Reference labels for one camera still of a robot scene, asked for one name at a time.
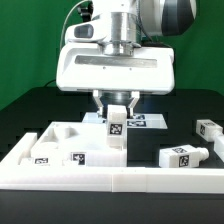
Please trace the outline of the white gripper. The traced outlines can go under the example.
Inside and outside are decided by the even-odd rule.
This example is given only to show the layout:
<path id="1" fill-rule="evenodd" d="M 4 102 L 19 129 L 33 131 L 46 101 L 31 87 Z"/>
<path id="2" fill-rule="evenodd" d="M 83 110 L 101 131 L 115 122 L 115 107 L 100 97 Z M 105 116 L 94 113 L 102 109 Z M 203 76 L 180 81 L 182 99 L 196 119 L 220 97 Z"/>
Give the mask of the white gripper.
<path id="1" fill-rule="evenodd" d="M 98 44 L 69 43 L 59 56 L 56 84 L 63 91 L 93 91 L 99 117 L 105 109 L 103 92 L 131 92 L 129 117 L 140 92 L 164 95 L 174 88 L 172 48 L 135 48 L 132 56 L 108 56 Z"/>

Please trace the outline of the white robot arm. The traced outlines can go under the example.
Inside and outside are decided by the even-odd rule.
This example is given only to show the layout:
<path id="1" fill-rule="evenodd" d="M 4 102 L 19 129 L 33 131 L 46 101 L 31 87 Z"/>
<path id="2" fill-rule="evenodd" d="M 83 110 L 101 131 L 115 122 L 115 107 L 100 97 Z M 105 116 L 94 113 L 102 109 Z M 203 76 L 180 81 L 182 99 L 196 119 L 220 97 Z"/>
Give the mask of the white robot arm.
<path id="1" fill-rule="evenodd" d="M 101 96 L 128 94 L 133 109 L 142 93 L 164 95 L 174 88 L 174 50 L 145 37 L 183 34 L 196 17 L 195 0 L 87 0 L 83 22 L 62 31 L 56 84 L 63 91 Z"/>

